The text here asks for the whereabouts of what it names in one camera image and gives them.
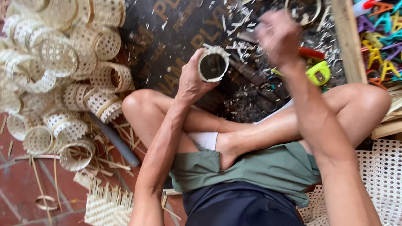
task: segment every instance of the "yellow tape measure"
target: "yellow tape measure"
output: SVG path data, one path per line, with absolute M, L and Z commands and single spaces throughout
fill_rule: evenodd
M 308 79 L 316 86 L 324 85 L 331 77 L 331 71 L 326 64 L 326 61 L 321 61 L 314 65 L 306 72 L 306 74 Z

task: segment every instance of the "gray pvc pipe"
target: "gray pvc pipe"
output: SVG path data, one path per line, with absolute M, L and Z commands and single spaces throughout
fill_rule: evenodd
M 135 156 L 133 151 L 127 147 L 122 138 L 116 133 L 116 131 L 110 125 L 104 124 L 101 120 L 98 119 L 94 114 L 89 113 L 89 116 L 95 121 L 95 123 L 99 126 L 101 131 L 109 138 L 109 140 L 115 145 L 115 147 L 119 150 L 121 155 L 125 158 L 126 161 L 132 167 L 136 167 L 141 162 Z

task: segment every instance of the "wooden frame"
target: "wooden frame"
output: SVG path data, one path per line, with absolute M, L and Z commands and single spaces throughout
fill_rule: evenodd
M 353 14 L 352 1 L 331 0 L 335 17 L 336 35 L 341 46 L 340 56 L 348 83 L 367 84 L 363 56 L 360 51 L 360 38 Z

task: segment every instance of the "hand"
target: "hand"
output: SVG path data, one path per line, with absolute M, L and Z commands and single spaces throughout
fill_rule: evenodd
M 204 82 L 199 77 L 198 61 L 205 51 L 205 48 L 198 49 L 188 64 L 181 68 L 180 83 L 176 98 L 183 99 L 190 105 L 194 104 L 205 93 L 219 84 L 219 82 Z
M 259 19 L 255 28 L 258 41 L 270 63 L 281 69 L 295 64 L 299 51 L 299 32 L 301 27 L 287 10 L 268 11 Z

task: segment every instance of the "glue bottle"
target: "glue bottle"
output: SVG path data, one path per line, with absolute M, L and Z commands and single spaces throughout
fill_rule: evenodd
M 376 2 L 376 0 L 362 0 L 353 5 L 353 13 L 355 16 L 361 16 L 369 12 Z

